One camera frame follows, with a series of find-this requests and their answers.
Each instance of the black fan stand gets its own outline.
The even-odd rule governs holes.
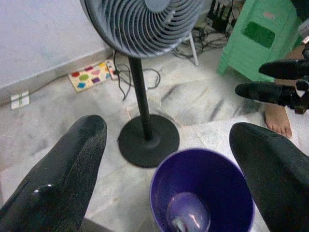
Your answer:
[[[177,151],[179,134],[176,126],[167,118],[149,114],[141,59],[128,59],[140,116],[122,128],[118,144],[127,161],[139,167],[152,168]]]

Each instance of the green plastic stool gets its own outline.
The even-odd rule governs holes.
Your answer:
[[[252,81],[274,81],[258,70],[292,50],[300,23],[290,0],[246,0],[217,72],[231,66]]]

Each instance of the bare foot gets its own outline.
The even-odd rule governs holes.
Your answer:
[[[280,105],[265,106],[265,122],[269,129],[287,138],[292,137],[292,130],[285,108]]]

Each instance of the skirting board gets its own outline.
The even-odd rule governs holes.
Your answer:
[[[27,77],[19,82],[0,87],[0,105],[9,103],[11,101],[11,95],[25,91],[29,91],[31,94],[61,76],[72,73],[81,67],[86,67],[87,65],[105,60],[111,55],[112,49],[110,47],[105,47],[104,50],[100,50],[93,54],[87,54],[84,57],[52,67],[49,70]]]

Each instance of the marble floor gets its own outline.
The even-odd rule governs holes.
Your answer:
[[[150,112],[166,116],[177,126],[180,149],[205,147],[229,157],[228,135],[236,122],[265,126],[263,106],[238,97],[237,84],[248,80],[232,69],[216,73],[221,50],[199,57],[196,67],[173,54],[143,61],[162,76],[156,89],[147,90]],[[127,62],[118,55],[117,63]],[[152,86],[155,75],[145,75]],[[120,154],[117,138],[121,128],[138,115],[133,89],[125,101],[115,81],[76,93],[67,77],[61,77],[30,96],[31,104],[14,110],[0,106],[0,182],[6,201],[31,167],[39,161],[78,118],[98,114],[108,125],[107,146],[86,217],[114,232],[158,232],[150,204],[149,187],[155,169],[137,168]],[[292,141],[309,154],[308,114],[288,111]],[[268,232],[258,210],[252,232]]]

